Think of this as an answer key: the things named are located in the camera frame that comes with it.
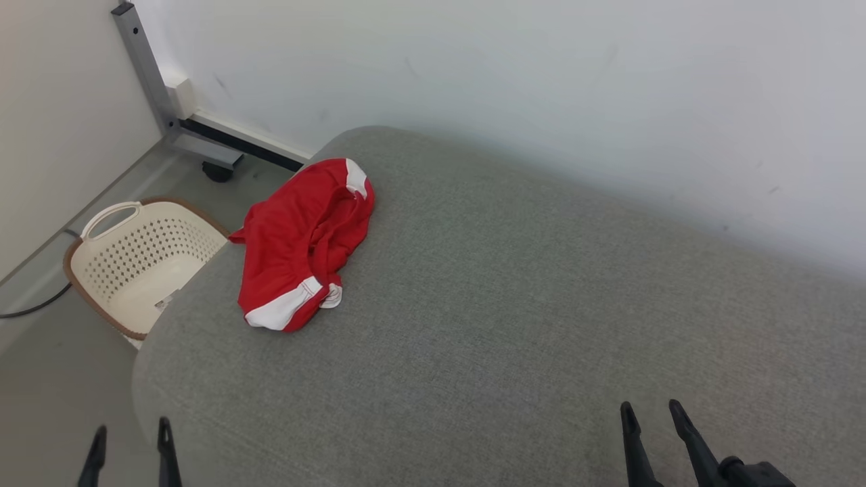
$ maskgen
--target gray floor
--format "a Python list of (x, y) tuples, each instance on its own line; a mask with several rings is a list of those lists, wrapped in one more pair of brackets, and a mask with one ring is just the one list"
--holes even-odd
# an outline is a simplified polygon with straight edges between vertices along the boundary
[[(170, 188), (159, 192), (190, 201), (234, 230), (253, 203), (292, 175), (247, 156), (225, 184), (191, 171), (153, 187)], [(157, 485), (158, 455), (132, 411), (135, 354), (74, 291), (0, 354), (0, 484), (74, 484), (96, 428), (105, 424), (108, 454), (100, 485)]]

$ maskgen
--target white wall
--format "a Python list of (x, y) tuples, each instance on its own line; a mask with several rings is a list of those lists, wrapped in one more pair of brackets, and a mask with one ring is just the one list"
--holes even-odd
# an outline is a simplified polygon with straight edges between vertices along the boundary
[(114, 0), (7, 0), (0, 15), (0, 280), (160, 137)]
[(202, 108), (314, 152), (387, 124), (866, 278), (866, 3), (142, 0)]

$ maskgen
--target black wheel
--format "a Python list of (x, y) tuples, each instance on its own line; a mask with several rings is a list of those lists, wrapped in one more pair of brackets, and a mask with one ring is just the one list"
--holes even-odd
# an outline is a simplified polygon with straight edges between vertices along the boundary
[(204, 175), (210, 178), (211, 181), (217, 183), (224, 183), (231, 179), (231, 175), (235, 173), (234, 170), (227, 169), (222, 166), (217, 166), (216, 164), (211, 164), (210, 162), (202, 163), (202, 171)]

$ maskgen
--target gray cushion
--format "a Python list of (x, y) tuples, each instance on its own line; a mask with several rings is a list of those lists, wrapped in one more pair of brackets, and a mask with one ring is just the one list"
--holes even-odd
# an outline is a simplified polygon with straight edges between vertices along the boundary
[(377, 193), (344, 295), (248, 327), (243, 247), (184, 287), (135, 364), (184, 485), (626, 485), (631, 401), (656, 477), (694, 485), (667, 410), (798, 485), (866, 477), (866, 293), (415, 133), (367, 127)]

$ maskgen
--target laundry basket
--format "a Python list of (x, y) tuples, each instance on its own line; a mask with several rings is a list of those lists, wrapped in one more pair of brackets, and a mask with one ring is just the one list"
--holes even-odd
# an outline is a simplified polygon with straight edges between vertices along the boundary
[[(91, 235), (124, 210), (132, 215)], [(63, 268), (85, 301), (141, 347), (173, 293), (225, 245), (228, 235), (179, 199), (120, 203), (90, 220), (69, 247)]]

